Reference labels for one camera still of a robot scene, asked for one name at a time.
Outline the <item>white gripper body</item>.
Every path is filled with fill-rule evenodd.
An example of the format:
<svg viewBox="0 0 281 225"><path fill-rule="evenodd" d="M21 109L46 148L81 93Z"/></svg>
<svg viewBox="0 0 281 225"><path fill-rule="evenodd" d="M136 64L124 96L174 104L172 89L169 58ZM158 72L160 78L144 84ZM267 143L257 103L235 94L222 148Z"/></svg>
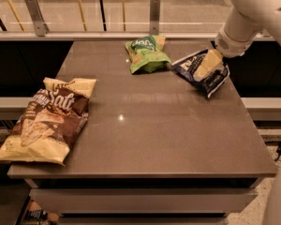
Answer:
<svg viewBox="0 0 281 225"><path fill-rule="evenodd" d="M215 47L224 57L242 56L251 46L254 36L255 33L252 31L225 24L215 38Z"/></svg>

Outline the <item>yellow taped gripper finger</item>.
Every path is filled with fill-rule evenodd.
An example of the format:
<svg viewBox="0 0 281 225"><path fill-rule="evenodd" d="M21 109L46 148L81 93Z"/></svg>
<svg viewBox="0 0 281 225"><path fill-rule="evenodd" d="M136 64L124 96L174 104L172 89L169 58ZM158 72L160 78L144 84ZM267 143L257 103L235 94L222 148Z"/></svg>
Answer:
<svg viewBox="0 0 281 225"><path fill-rule="evenodd" d="M223 69L223 55L218 50L209 50L193 74L195 81L202 81L216 70Z"/></svg>

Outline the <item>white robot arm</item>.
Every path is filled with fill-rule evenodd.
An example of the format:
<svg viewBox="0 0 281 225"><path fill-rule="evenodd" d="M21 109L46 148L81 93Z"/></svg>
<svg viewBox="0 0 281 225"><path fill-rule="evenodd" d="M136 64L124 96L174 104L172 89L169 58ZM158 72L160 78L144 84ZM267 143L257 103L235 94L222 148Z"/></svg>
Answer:
<svg viewBox="0 0 281 225"><path fill-rule="evenodd" d="M281 0L230 0L233 9L215 37L217 53L243 55L265 29L281 46Z"/></svg>

